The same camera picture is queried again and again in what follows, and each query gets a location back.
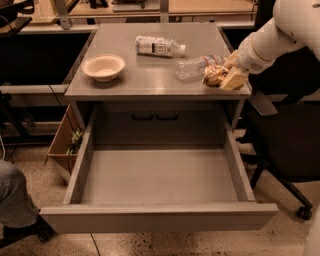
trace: person's leg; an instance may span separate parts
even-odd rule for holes
[[[0,161],[0,222],[6,227],[21,228],[34,224],[38,215],[22,171],[9,162]]]
[[[5,161],[0,161],[0,223],[4,225],[3,237],[8,241],[38,235],[44,242],[54,234],[28,194],[22,171]]]

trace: shoe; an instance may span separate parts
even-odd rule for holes
[[[31,235],[37,235],[41,242],[48,241],[55,231],[39,215],[38,220],[33,225],[22,228],[3,227],[3,238],[7,241],[19,241]]]

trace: plastic bottle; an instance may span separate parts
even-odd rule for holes
[[[163,37],[137,36],[136,52],[154,56],[172,57],[182,55],[186,46],[178,44],[175,40]]]
[[[177,62],[176,75],[180,80],[194,80],[201,78],[207,66],[223,66],[226,60],[226,57],[217,55],[205,55],[198,58],[180,60]]]

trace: jeans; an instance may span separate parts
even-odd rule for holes
[[[26,178],[15,165],[0,160],[0,223],[10,228],[34,224],[39,209],[26,187]]]

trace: gray cabinet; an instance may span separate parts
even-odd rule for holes
[[[66,97],[85,135],[64,205],[41,215],[58,233],[262,228],[277,206],[255,201],[232,129],[248,85],[182,83],[176,59],[135,54],[138,34],[184,40],[188,57],[227,54],[214,24],[101,25],[86,57],[119,54],[127,67],[108,84],[77,71]]]

